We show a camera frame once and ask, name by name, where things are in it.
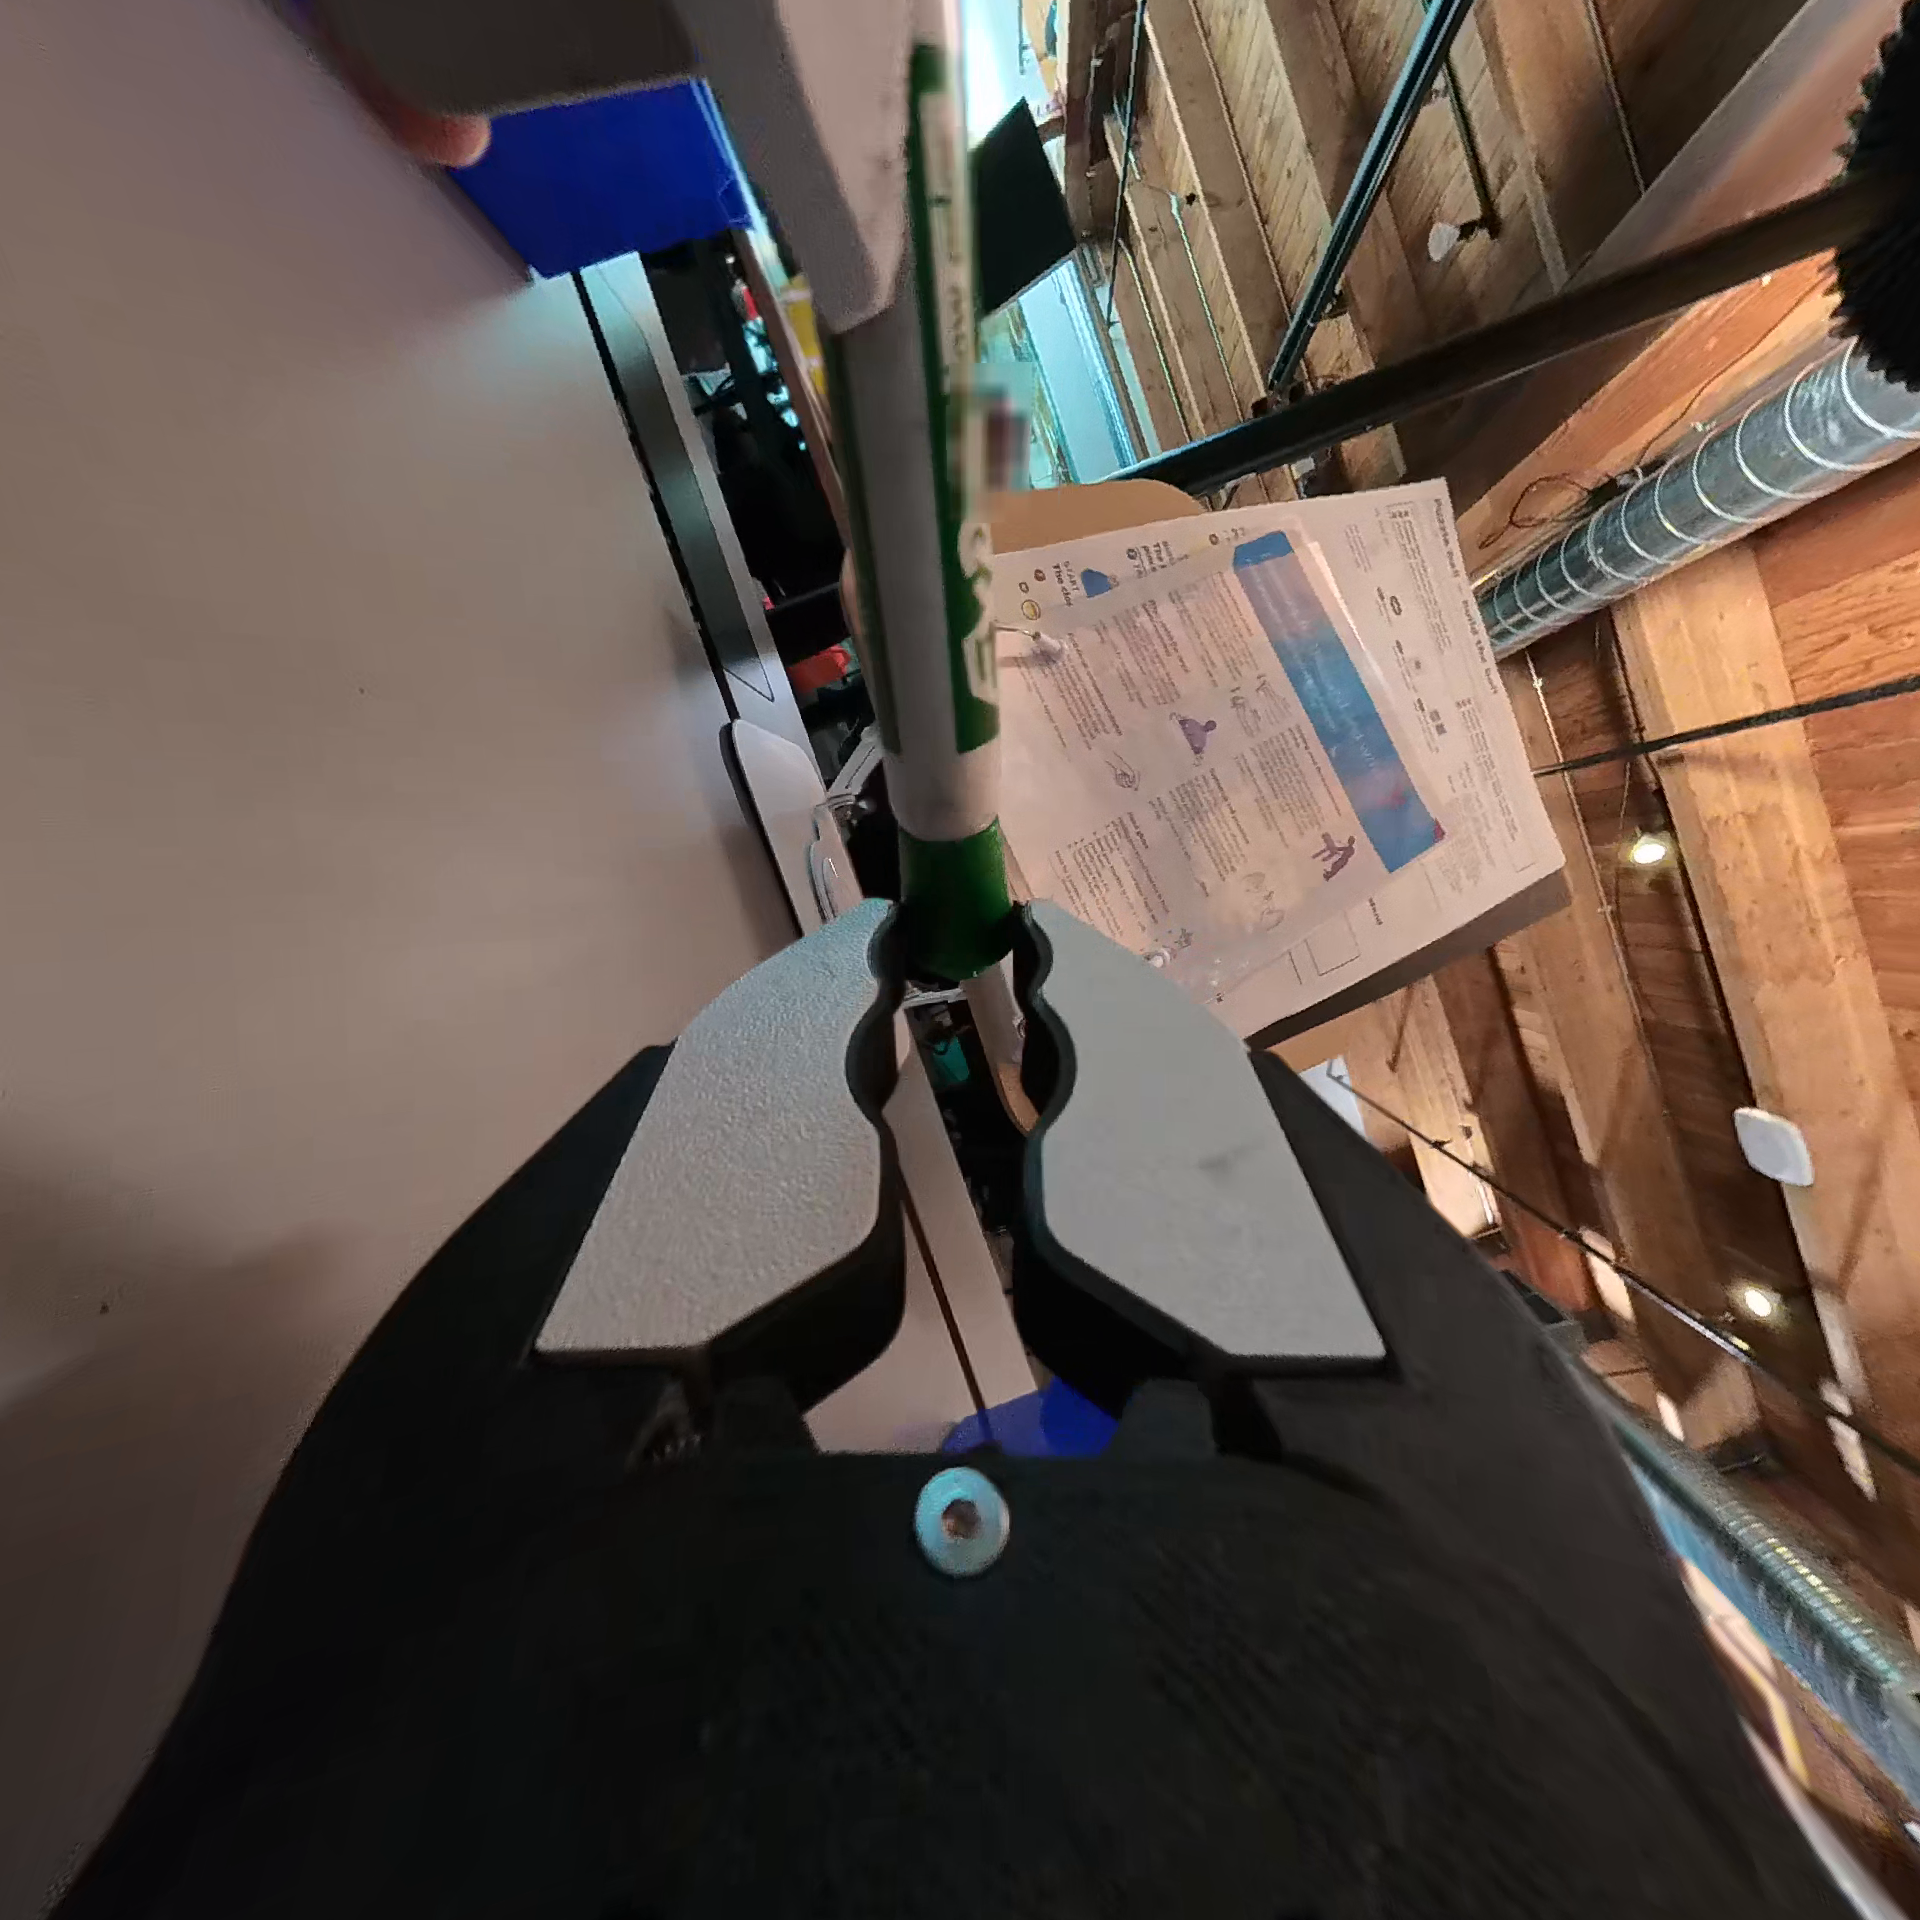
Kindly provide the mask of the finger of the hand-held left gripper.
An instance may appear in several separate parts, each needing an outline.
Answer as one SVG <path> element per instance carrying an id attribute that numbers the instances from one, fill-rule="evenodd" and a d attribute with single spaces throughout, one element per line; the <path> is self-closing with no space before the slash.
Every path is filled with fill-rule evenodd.
<path id="1" fill-rule="evenodd" d="M 676 16 L 818 321 L 876 320 L 905 259 L 909 66 L 954 48 L 956 5 L 678 1 Z"/>
<path id="2" fill-rule="evenodd" d="M 691 80 L 667 1 L 318 1 L 318 27 L 399 103 L 492 117 Z"/>

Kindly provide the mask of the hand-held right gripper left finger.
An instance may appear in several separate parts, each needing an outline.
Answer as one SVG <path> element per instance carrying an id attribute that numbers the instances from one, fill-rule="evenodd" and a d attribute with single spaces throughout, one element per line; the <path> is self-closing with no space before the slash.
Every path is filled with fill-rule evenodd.
<path id="1" fill-rule="evenodd" d="M 535 1350 L 676 1376 L 859 1376 L 905 1315 L 895 909 L 866 899 L 691 1018 Z"/>

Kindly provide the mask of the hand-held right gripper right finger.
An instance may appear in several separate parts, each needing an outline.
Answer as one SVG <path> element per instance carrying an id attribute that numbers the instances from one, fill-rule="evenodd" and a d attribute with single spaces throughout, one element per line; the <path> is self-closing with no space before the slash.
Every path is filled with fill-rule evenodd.
<path id="1" fill-rule="evenodd" d="M 1014 937 L 1014 1312 L 1058 1376 L 1363 1376 L 1387 1346 L 1253 1051 L 1057 902 Z"/>

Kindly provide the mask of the blue plastic bin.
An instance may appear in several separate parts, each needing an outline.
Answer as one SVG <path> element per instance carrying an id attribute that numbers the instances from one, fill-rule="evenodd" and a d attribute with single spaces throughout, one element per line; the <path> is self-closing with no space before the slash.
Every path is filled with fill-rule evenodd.
<path id="1" fill-rule="evenodd" d="M 751 223 L 749 183 L 700 80 L 503 111 L 450 183 L 542 279 Z"/>
<path id="2" fill-rule="evenodd" d="M 1017 1399 L 975 1409 L 949 1427 L 940 1450 L 970 1456 L 1090 1457 L 1113 1439 L 1117 1417 L 1078 1393 L 1068 1381 L 1052 1377 Z"/>

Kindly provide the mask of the green marker pen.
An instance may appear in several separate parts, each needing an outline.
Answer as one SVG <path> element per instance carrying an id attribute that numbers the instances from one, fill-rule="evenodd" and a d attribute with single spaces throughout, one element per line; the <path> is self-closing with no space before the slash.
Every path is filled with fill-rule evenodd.
<path id="1" fill-rule="evenodd" d="M 958 5 L 915 5 L 903 259 L 889 303 L 822 336 L 855 568 L 855 651 L 899 829 L 905 969 L 951 983 L 1013 949 L 999 824 L 987 406 Z"/>

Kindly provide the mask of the black desk mat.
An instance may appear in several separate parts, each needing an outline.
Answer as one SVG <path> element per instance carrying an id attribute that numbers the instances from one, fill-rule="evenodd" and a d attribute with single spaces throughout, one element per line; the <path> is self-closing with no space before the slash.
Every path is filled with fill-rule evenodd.
<path id="1" fill-rule="evenodd" d="M 807 730 L 638 256 L 573 271 L 615 403 L 628 426 L 726 713 L 791 743 Z"/>

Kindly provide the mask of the grey desk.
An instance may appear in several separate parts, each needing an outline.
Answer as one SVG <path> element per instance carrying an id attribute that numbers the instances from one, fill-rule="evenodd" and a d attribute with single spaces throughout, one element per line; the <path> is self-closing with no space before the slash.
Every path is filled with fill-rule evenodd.
<path id="1" fill-rule="evenodd" d="M 542 1349 L 802 939 L 605 330 L 266 5 L 4 5 L 4 1915 L 659 1915 L 661 1697 L 879 1357 Z"/>

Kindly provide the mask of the person's left hand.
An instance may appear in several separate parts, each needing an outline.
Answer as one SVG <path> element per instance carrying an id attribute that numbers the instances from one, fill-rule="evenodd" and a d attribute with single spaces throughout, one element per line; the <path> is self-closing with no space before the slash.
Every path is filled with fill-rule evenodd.
<path id="1" fill-rule="evenodd" d="M 374 119 L 411 158 L 462 170 L 479 161 L 492 144 L 484 113 L 435 111 L 374 87 L 369 96 Z"/>

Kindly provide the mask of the wooden document stand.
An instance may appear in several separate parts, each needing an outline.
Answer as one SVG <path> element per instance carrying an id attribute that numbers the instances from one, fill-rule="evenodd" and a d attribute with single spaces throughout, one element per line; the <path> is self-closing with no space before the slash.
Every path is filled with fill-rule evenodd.
<path id="1" fill-rule="evenodd" d="M 1434 488 L 1438 521 L 1427 543 L 1438 552 L 1438 534 L 1446 533 L 1453 539 L 1455 529 L 1450 494 L 1439 481 L 1295 501 L 1285 509 L 1262 504 L 1251 512 L 1258 518 L 1302 517 L 1309 533 L 1350 521 L 1357 539 L 1365 533 L 1359 521 L 1367 521 L 1359 503 L 1371 498 L 1383 501 L 1371 514 L 1385 536 L 1387 509 L 1402 514 L 1396 522 L 1410 522 L 1422 507 L 1415 495 Z M 1005 549 L 1106 536 L 1129 525 L 1203 517 L 1193 495 L 1145 478 L 991 495 L 994 542 Z M 1431 638 L 1415 643 L 1415 635 L 1409 633 L 1402 655 L 1409 672 L 1419 653 L 1438 674 L 1428 675 L 1431 690 L 1422 693 L 1428 714 L 1446 722 L 1446 741 L 1434 751 L 1450 770 L 1446 776 L 1458 774 L 1455 784 L 1462 782 L 1460 798 L 1478 806 L 1474 821 L 1481 824 L 1469 821 L 1469 849 L 1439 856 L 1443 870 L 1436 878 L 1381 881 L 1348 907 L 1347 919 L 1335 919 L 1330 930 L 1324 925 L 1226 989 L 1219 1014 L 1260 1046 L 1289 1046 L 1295 1037 L 1402 992 L 1460 958 L 1497 946 L 1570 899 L 1566 855 L 1547 824 L 1478 614 L 1451 614 L 1446 630 L 1453 638 L 1446 643 L 1439 640 L 1439 614 L 1422 618 Z M 788 914 L 797 919 L 801 935 L 787 939 L 807 937 L 825 922 L 809 875 L 817 811 L 827 799 L 813 751 L 733 719 L 722 727 L 722 758 L 787 890 Z"/>

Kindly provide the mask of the printed instruction sheet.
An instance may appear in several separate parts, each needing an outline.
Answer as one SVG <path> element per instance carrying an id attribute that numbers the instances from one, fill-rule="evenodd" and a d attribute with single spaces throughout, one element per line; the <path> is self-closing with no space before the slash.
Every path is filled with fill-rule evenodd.
<path id="1" fill-rule="evenodd" d="M 1455 805 L 1318 543 L 1212 518 L 994 568 L 1014 886 L 1190 994 L 1438 858 Z"/>

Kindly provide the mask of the white printed form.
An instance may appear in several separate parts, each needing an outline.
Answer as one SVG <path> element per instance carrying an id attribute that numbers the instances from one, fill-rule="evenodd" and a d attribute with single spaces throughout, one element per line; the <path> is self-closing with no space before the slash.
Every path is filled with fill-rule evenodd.
<path id="1" fill-rule="evenodd" d="M 1569 899 L 1445 483 L 989 509 L 1022 897 L 1238 1034 L 1399 992 Z"/>

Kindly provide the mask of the metal ventilation duct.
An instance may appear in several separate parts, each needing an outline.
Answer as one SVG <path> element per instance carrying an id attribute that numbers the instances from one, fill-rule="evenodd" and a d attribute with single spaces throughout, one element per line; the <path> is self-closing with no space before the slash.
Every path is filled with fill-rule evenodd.
<path id="1" fill-rule="evenodd" d="M 1577 1376 L 1666 1544 L 1918 1805 L 1918 1656 L 1785 1521 L 1765 1518 L 1703 1456 Z"/>
<path id="2" fill-rule="evenodd" d="M 1478 593 L 1494 657 L 1530 648 L 1713 550 L 1916 451 L 1918 389 L 1847 339 L 1693 437 Z"/>

